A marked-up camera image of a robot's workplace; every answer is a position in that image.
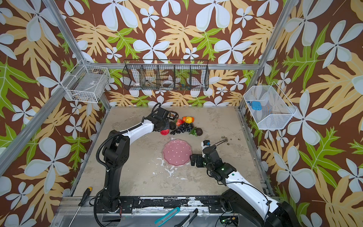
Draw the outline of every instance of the blue box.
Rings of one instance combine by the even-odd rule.
[[[262,110],[261,103],[257,101],[251,102],[253,110]]]

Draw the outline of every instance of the red strawberry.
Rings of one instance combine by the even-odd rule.
[[[178,119],[177,121],[176,121],[176,126],[180,126],[180,125],[182,125],[184,123],[184,121],[182,120],[182,119]]]
[[[169,129],[165,129],[163,131],[160,132],[162,135],[167,135],[169,134]]]

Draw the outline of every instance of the brown fruit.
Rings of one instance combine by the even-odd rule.
[[[197,133],[197,136],[200,136],[203,134],[203,130],[201,128],[196,128],[195,132]]]

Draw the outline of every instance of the hanging wire shelf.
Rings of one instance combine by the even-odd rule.
[[[123,83],[127,90],[207,90],[208,60],[125,60]]]

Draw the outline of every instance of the wire basket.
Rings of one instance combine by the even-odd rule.
[[[203,61],[203,64],[194,64],[197,60],[185,61],[187,63],[173,63],[172,60],[168,60],[168,64],[145,64],[125,60],[124,88],[127,90],[207,90],[209,87],[208,61]]]
[[[248,109],[260,130],[283,129],[297,111],[287,96],[280,89],[280,94],[270,85],[252,86],[244,95]],[[287,106],[282,95],[290,102]],[[260,102],[261,110],[252,108],[253,102]]]
[[[110,79],[106,67],[80,65],[69,84],[64,87],[72,101],[98,103]]]

